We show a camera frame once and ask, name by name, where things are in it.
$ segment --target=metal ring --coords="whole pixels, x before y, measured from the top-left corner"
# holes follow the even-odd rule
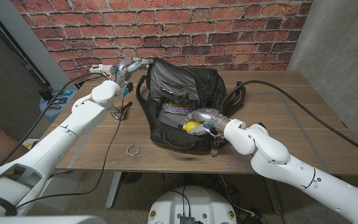
[[[130,146],[128,146],[127,147],[127,155],[128,156],[131,156],[131,157],[133,157],[133,156],[135,156],[136,154],[138,154],[139,153],[139,146],[136,146],[136,148],[137,148],[137,150],[136,150],[136,152],[135,153],[129,153],[129,149],[131,148],[131,147],[134,147],[135,145],[134,144],[131,144]]]

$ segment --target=wire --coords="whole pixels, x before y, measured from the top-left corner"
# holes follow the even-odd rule
[[[49,106],[52,105],[52,103],[56,100],[56,98],[58,97],[58,95],[60,95],[62,93],[62,91],[64,91],[64,89],[70,84],[72,83],[74,80],[76,80],[77,78],[82,78],[88,75],[102,75],[101,73],[98,72],[91,72],[91,73],[87,73],[84,75],[80,75],[77,76],[75,78],[70,79],[68,82],[66,82],[61,89],[56,93],[55,96],[53,96],[53,98],[48,102],[47,106],[45,107],[45,109],[41,112],[40,116],[37,118],[37,120],[35,121],[35,123],[32,125],[32,127],[28,130],[28,132],[24,135],[24,137],[16,144],[16,146],[9,152],[8,155],[6,155],[6,157],[0,162],[0,166],[4,165],[5,162],[16,152],[16,150],[19,148],[19,146],[21,146],[23,144],[23,142],[29,137],[30,133],[34,130],[34,128],[36,127],[36,125],[38,125],[38,123],[40,122],[40,120],[42,119],[42,117],[44,116],[44,114],[47,112],[47,110],[49,109]]]
[[[122,106],[124,106],[124,97],[122,97]],[[35,198],[35,199],[32,199],[32,200],[29,200],[28,202],[24,202],[20,205],[18,205],[16,207],[16,209],[24,206],[24,205],[27,205],[28,203],[31,203],[31,202],[34,202],[34,201],[38,201],[38,200],[41,200],[41,199],[45,199],[45,198],[51,198],[51,197],[59,197],[59,196],[74,196],[74,195],[84,195],[84,194],[89,194],[91,192],[93,192],[97,186],[99,185],[100,183],[100,180],[102,179],[102,175],[103,175],[103,172],[104,172],[104,166],[106,165],[106,159],[107,159],[107,154],[109,153],[109,150],[110,150],[110,147],[111,147],[111,143],[112,141],[114,140],[114,138],[116,137],[117,133],[118,133],[118,129],[119,129],[119,125],[121,124],[121,120],[118,121],[118,126],[117,126],[117,129],[116,129],[116,132],[114,133],[114,136],[112,137],[111,141],[110,141],[110,144],[107,148],[107,151],[106,151],[106,154],[104,155],[104,162],[103,162],[103,167],[102,167],[102,172],[100,173],[100,176],[99,176],[99,179],[98,179],[98,182],[96,183],[96,185],[92,188],[92,190],[88,191],[88,192],[82,192],[82,193],[71,193],[71,194],[55,194],[55,195],[48,195],[48,196],[44,196],[44,197],[39,197],[39,198]]]
[[[243,209],[243,208],[241,208],[241,207],[238,207],[235,203],[233,203],[233,202],[231,201],[229,192],[227,191],[227,185],[226,185],[226,183],[225,183],[225,181],[224,181],[224,179],[223,179],[222,174],[220,174],[220,175],[221,175],[221,178],[222,178],[222,181],[223,181],[224,188],[225,188],[225,190],[226,190],[227,199],[229,200],[230,204],[232,204],[234,207],[238,208],[239,210],[241,210],[241,211],[243,211],[243,212],[248,212],[248,213],[251,214],[252,216],[255,216],[256,214],[255,214],[254,212],[251,212],[251,211],[249,211],[249,210],[246,210],[246,209]]]
[[[190,213],[190,202],[189,202],[189,200],[187,199],[186,195],[185,195],[185,194],[182,194],[182,193],[180,193],[180,192],[177,192],[176,190],[170,190],[170,191],[182,195],[182,198],[184,197],[184,198],[187,200],[187,204],[189,204],[189,216],[190,216],[190,214],[191,214],[191,213]],[[183,203],[183,214],[185,214],[185,203]]]
[[[320,124],[322,124],[323,126],[325,126],[326,128],[328,128],[329,130],[331,130],[333,133],[337,134],[339,137],[345,139],[347,142],[351,143],[353,146],[358,148],[358,143],[356,143],[355,141],[349,139],[347,136],[345,136],[344,134],[340,133],[339,131],[337,131],[336,129],[334,129],[333,127],[331,127],[329,124],[325,123],[323,120],[321,120],[320,118],[318,118],[316,115],[314,115],[310,110],[308,110],[305,106],[303,106],[301,103],[299,103],[298,100],[296,100],[294,97],[292,97],[291,95],[289,95],[286,91],[282,90],[280,87],[275,86],[271,83],[265,82],[265,81],[260,81],[260,80],[250,80],[250,81],[246,81],[244,83],[241,83],[241,85],[235,87],[232,91],[230,91],[222,100],[221,105],[219,106],[219,113],[223,114],[224,113],[224,105],[226,103],[226,101],[231,97],[231,95],[233,95],[238,89],[240,89],[242,86],[248,85],[250,83],[259,83],[259,84],[263,84],[263,85],[267,85],[270,87],[275,88],[276,90],[280,91],[281,93],[283,93],[286,97],[288,97],[289,99],[291,99],[294,103],[296,103],[301,109],[303,109],[306,113],[308,113],[311,117],[313,117],[315,120],[317,120]]]

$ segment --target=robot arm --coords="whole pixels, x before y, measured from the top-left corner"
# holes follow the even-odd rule
[[[40,195],[49,175],[77,140],[102,123],[114,108],[113,101],[127,86],[131,73],[153,62],[152,59],[125,58],[119,65],[115,82],[107,80],[95,87],[91,94],[79,99],[73,105],[72,114],[31,151],[0,167],[0,217],[16,212],[25,215],[31,209],[33,203],[17,211],[14,207]],[[25,169],[17,180],[4,177],[16,167]]]
[[[256,173],[290,184],[350,222],[358,223],[358,188],[295,158],[282,143],[270,137],[261,124],[246,128],[245,122],[206,108],[192,112],[187,120],[191,119],[208,122],[211,128],[223,133],[240,154],[250,154],[257,148],[251,159]]]

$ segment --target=table leg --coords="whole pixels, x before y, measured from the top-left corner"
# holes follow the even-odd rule
[[[109,190],[109,195],[107,196],[106,208],[112,208],[114,205],[114,200],[116,199],[118,188],[119,188],[119,180],[121,178],[122,172],[114,172],[112,176],[111,186]]]
[[[265,184],[267,187],[268,194],[270,195],[270,200],[272,201],[273,205],[273,212],[276,214],[282,214],[283,208],[280,203],[280,199],[278,197],[278,191],[275,184],[275,180],[264,178]]]

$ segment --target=gray backpack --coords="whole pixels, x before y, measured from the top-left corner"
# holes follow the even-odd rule
[[[150,90],[146,100],[140,94],[144,80]],[[226,94],[217,70],[178,67],[159,58],[155,58],[155,63],[149,66],[147,75],[140,78],[136,88],[136,98],[150,125],[151,140],[181,152],[207,151],[227,143],[210,134],[193,136],[183,130],[188,114],[198,108],[219,109]],[[245,95],[244,87],[224,105],[224,115],[236,112]]]

